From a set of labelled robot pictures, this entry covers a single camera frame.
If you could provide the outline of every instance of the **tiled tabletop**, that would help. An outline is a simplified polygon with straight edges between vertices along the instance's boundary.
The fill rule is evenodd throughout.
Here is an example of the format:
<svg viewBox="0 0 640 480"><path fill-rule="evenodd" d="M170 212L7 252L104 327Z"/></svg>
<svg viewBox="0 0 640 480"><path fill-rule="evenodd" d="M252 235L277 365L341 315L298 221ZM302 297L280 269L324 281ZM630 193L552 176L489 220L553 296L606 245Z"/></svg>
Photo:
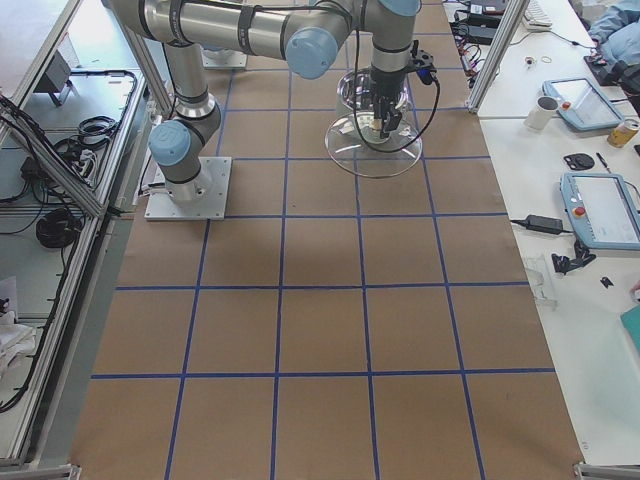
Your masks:
<svg viewBox="0 0 640 480"><path fill-rule="evenodd" d="M71 461L115 478L573 478L579 449L442 6L422 161L356 179L324 148L353 40L316 82L210 73L222 222L134 221ZM368 39L363 39L366 56ZM433 91L411 82L413 121Z"/></svg>

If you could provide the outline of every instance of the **black pen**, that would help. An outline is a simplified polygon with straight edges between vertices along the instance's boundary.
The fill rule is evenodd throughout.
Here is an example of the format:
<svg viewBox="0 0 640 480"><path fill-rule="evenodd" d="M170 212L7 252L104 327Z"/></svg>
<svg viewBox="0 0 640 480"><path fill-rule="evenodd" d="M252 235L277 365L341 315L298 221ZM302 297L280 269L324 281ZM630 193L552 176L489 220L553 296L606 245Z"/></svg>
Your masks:
<svg viewBox="0 0 640 480"><path fill-rule="evenodd" d="M607 162L604 161L604 158L602 158L602 155L596 152L596 157L598 157L602 166L607 169L607 172L611 173L611 169L609 168L609 165L607 165Z"/></svg>

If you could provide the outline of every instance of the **blue shirt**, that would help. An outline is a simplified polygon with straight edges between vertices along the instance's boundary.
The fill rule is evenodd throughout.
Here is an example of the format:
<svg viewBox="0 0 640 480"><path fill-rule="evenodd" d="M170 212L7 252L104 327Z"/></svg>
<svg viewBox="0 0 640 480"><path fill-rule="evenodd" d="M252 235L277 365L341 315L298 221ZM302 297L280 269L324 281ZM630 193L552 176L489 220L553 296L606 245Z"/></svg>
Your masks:
<svg viewBox="0 0 640 480"><path fill-rule="evenodd" d="M593 23L589 36L600 42L605 60L640 63L640 0L622 0Z"/></svg>

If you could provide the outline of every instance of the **white table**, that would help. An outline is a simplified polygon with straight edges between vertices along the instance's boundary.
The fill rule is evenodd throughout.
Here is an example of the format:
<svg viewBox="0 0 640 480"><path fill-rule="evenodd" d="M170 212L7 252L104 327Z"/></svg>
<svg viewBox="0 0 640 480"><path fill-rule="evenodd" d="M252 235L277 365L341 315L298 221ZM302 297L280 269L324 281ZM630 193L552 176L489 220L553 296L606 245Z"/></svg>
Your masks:
<svg viewBox="0 0 640 480"><path fill-rule="evenodd" d="M566 0L538 0L559 35L588 45L589 37ZM513 42L526 34L520 27ZM569 171L562 157L584 152L595 159L600 152L614 173L640 186L640 157L632 140L623 149L606 143L606 132L577 133L554 118L542 132L523 125L542 82L568 77L591 77L582 57L588 50L550 33L533 34L510 47L479 116L509 218L528 214L562 218L570 229L559 180ZM543 55L551 63L543 63ZM524 57L537 62L527 67ZM609 98L623 98L617 87L603 89ZM618 104L635 116L628 102ZM591 172L605 172L597 162ZM585 461L593 465L640 463L640 356L620 322L620 314L637 303L629 288L640 280L640 252L595 251L598 258L566 276L555 274L551 254L574 258L572 235L554 237L514 226L525 265L546 278L541 287L557 301L542 302L538 312L567 408ZM609 277L614 286L600 283Z"/></svg>

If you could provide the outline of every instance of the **keyboard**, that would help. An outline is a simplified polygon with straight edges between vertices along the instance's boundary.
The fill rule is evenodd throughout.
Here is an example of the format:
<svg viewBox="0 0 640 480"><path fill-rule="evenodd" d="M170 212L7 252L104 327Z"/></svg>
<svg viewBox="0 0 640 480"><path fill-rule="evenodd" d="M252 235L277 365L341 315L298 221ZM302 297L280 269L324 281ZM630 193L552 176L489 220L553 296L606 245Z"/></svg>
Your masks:
<svg viewBox="0 0 640 480"><path fill-rule="evenodd" d="M532 32L545 32L551 30L553 22L538 0L529 0L529 5L522 16L522 24Z"/></svg>

